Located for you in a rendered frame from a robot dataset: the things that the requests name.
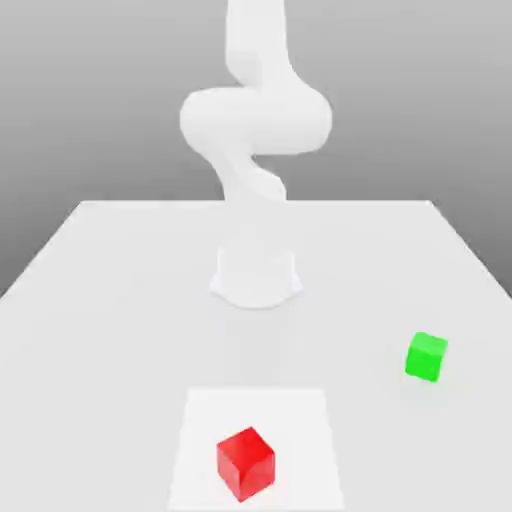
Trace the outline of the small green cube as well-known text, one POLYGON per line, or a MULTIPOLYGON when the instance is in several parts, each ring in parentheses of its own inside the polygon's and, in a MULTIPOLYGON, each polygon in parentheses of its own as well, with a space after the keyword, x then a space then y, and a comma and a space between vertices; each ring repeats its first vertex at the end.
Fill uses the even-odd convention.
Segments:
POLYGON ((405 373, 429 382, 437 382, 447 347, 446 339, 417 332, 408 347, 405 373))

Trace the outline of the small red cube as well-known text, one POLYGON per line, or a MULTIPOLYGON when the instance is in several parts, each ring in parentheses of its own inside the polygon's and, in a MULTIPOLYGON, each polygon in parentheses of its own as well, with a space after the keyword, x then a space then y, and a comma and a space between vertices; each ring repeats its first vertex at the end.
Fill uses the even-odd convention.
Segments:
POLYGON ((216 445, 217 473, 239 502, 273 485, 276 455, 253 427, 216 445))

